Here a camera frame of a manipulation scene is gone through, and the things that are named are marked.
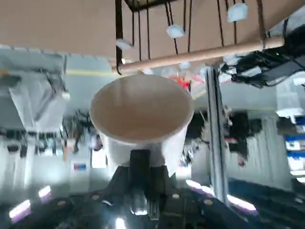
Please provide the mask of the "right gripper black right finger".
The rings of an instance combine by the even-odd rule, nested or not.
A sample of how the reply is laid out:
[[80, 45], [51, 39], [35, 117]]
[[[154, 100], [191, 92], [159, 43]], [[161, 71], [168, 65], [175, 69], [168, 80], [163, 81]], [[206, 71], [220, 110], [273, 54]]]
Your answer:
[[178, 189], [162, 165], [145, 170], [144, 209], [158, 229], [256, 229], [258, 226], [232, 204], [201, 188]]

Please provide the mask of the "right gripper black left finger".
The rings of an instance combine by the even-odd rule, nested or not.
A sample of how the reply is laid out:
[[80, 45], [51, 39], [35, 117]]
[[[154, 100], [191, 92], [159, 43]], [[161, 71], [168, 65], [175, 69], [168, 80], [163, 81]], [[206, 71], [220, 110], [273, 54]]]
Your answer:
[[143, 229], [144, 150], [132, 150], [106, 189], [53, 198], [36, 205], [25, 229]]

